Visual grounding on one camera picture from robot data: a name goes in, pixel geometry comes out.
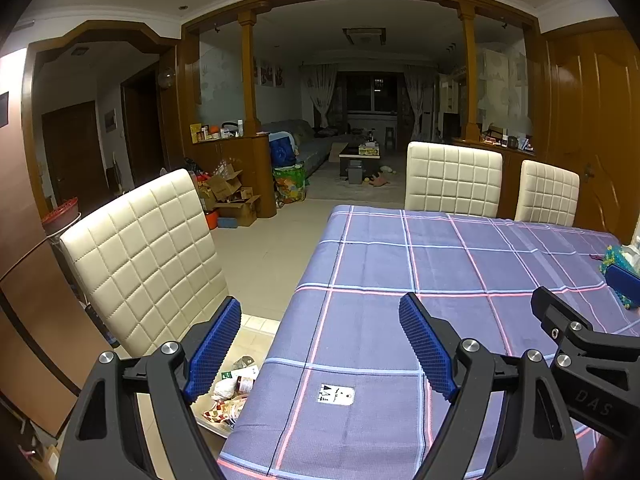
red container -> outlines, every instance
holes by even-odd
[[[42,219],[42,227],[47,236],[60,231],[78,217],[78,197],[67,200]]]
[[[218,212],[212,211],[211,213],[206,213],[204,218],[207,219],[207,225],[209,226],[209,230],[215,229],[218,227]]]

cream leather chair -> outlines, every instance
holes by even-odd
[[[494,218],[502,155],[464,146],[410,142],[404,208]]]
[[[525,160],[514,219],[571,227],[579,191],[580,177],[576,173]]]
[[[132,357],[180,340],[228,294],[185,170],[81,219],[61,236],[60,246],[92,306]]]

coffee table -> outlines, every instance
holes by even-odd
[[[372,176],[380,170],[379,155],[359,155],[357,146],[347,146],[340,152],[340,176],[348,176],[347,168],[352,160],[362,163],[363,176]]]

curtain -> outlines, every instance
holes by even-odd
[[[335,75],[337,73],[335,65],[308,65],[303,67],[303,80],[309,91],[309,96],[314,106],[322,117],[321,126],[329,126],[326,120],[326,113],[334,96]]]
[[[405,65],[404,82],[415,117],[411,140],[421,140],[420,118],[424,112],[424,94],[433,83],[433,70],[428,70],[423,66]]]

sofa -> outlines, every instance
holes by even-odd
[[[362,136],[352,134],[316,137],[313,128],[302,119],[289,119],[263,124],[262,130],[270,134],[289,132],[293,136],[298,148],[296,160],[304,164],[306,176],[312,174],[327,160],[329,152],[331,152],[331,145],[334,142],[360,143],[362,140]]]

